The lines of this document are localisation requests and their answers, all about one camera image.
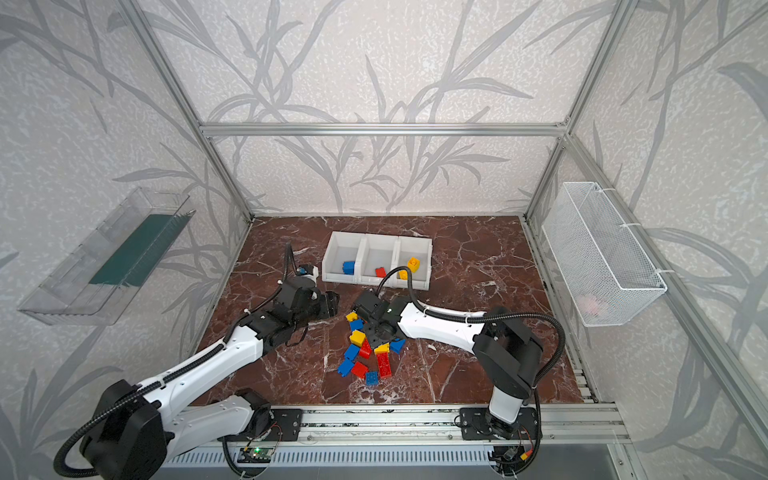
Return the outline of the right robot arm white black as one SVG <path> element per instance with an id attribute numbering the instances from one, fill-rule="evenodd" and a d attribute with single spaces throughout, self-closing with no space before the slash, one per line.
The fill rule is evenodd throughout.
<path id="1" fill-rule="evenodd" d="M 364 291 L 352 311 L 363 321 L 373 348 L 404 339 L 431 340 L 474 355 L 493 385 L 486 408 L 460 410 L 465 440 L 529 440 L 541 436 L 538 385 L 565 351 L 565 333 L 552 316 L 518 313 L 499 307 L 491 312 L 459 312 L 424 305 L 414 295 L 384 300 Z"/>

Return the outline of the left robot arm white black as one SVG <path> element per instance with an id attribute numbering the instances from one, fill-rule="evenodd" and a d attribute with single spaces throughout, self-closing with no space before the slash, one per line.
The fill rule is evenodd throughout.
<path id="1" fill-rule="evenodd" d="M 338 293 L 321 291 L 310 276 L 282 281 L 209 347 L 135 385 L 120 380 L 108 387 L 92 418 L 59 448 L 55 473 L 149 479 L 175 454 L 220 437 L 261 434 L 269 403 L 251 390 L 206 407 L 192 403 L 230 374 L 288 344 L 299 328 L 336 316 L 339 303 Z"/>

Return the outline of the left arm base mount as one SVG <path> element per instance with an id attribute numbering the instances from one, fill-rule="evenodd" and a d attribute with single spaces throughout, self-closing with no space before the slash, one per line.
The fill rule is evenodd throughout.
<path id="1" fill-rule="evenodd" d="M 303 410 L 293 408 L 258 411 L 233 441 L 295 442 L 301 430 Z"/>

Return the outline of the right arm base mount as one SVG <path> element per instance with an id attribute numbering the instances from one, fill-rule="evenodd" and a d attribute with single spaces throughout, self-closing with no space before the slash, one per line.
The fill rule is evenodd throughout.
<path id="1" fill-rule="evenodd" d="M 531 406 L 523 406 L 511 423 L 492 416 L 487 408 L 465 407 L 459 410 L 456 424 L 463 440 L 533 441 L 540 433 L 539 420 L 538 410 Z"/>

